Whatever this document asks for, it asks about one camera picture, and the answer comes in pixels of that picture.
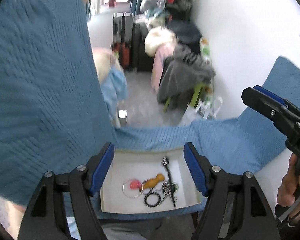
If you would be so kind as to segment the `person's right hand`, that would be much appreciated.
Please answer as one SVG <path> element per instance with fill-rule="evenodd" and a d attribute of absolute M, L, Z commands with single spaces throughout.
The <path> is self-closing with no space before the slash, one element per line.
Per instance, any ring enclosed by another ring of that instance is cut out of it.
<path fill-rule="evenodd" d="M 300 186 L 300 176 L 296 176 L 295 167 L 298 157 L 292 154 L 289 159 L 287 174 L 282 178 L 282 183 L 277 192 L 277 203 L 282 207 L 291 207 L 295 203 L 294 193 L 297 186 Z M 300 203 L 289 215 L 289 223 L 295 226 L 300 220 Z"/>

